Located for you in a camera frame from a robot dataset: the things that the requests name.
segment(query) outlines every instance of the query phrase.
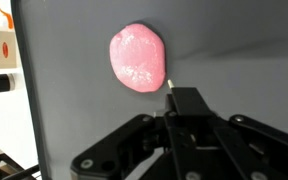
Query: pink blob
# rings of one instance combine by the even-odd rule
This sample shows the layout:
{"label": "pink blob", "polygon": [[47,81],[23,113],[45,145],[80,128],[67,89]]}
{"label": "pink blob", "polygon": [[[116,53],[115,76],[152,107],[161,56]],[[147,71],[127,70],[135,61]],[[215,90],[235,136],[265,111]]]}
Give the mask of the pink blob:
{"label": "pink blob", "polygon": [[110,44],[111,64],[116,77],[138,92],[158,90],[165,78],[162,40],[142,24],[126,26]]}

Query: screw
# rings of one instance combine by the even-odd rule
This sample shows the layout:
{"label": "screw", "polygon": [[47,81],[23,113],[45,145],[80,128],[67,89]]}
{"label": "screw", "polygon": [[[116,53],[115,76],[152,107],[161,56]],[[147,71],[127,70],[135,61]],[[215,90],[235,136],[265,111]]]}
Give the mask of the screw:
{"label": "screw", "polygon": [[176,116],[177,114],[176,114],[176,112],[172,111],[172,112],[170,112],[168,115],[171,116],[171,117],[174,117],[174,116]]}
{"label": "screw", "polygon": [[186,180],[201,180],[201,176],[196,172],[188,172],[185,178]]}
{"label": "screw", "polygon": [[243,118],[242,116],[236,116],[236,117],[235,117],[235,120],[236,120],[237,122],[242,122],[242,121],[244,121],[244,118]]}
{"label": "screw", "polygon": [[88,168],[90,168],[92,166],[93,166],[93,161],[91,159],[85,159],[81,163],[81,168],[83,168],[83,169],[88,169]]}
{"label": "screw", "polygon": [[252,178],[252,180],[268,180],[267,176],[265,174],[258,172],[258,171],[254,171],[251,174],[251,178]]}
{"label": "screw", "polygon": [[150,116],[145,116],[145,117],[143,118],[143,121],[144,121],[144,122],[147,122],[147,121],[149,121],[149,120],[151,120],[151,117],[150,117]]}

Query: pink putty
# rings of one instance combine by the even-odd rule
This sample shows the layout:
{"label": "pink putty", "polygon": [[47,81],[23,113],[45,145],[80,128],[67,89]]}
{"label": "pink putty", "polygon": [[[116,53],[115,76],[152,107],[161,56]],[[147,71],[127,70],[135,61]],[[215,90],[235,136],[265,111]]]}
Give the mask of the pink putty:
{"label": "pink putty", "polygon": [[142,24],[126,26],[110,44],[111,64],[116,77],[138,92],[158,90],[165,78],[162,40]]}

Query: gray surface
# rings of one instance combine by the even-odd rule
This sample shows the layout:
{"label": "gray surface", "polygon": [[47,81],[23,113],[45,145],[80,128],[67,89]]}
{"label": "gray surface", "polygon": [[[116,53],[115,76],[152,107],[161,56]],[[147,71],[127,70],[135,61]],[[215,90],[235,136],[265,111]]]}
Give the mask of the gray surface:
{"label": "gray surface", "polygon": [[109,42],[134,21],[163,38],[167,78],[197,87],[224,118],[242,113],[288,132],[288,0],[21,1],[53,179],[139,113],[164,107],[166,84],[139,94],[113,74]]}

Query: metal pin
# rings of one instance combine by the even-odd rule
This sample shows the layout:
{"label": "metal pin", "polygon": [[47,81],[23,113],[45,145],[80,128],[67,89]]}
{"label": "metal pin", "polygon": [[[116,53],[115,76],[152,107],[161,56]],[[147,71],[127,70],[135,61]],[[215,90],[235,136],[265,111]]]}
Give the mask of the metal pin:
{"label": "metal pin", "polygon": [[172,82],[172,80],[168,80],[167,81],[167,83],[168,83],[168,87],[170,88],[170,89],[172,89],[173,87],[174,87],[174,84],[173,84],[173,82]]}

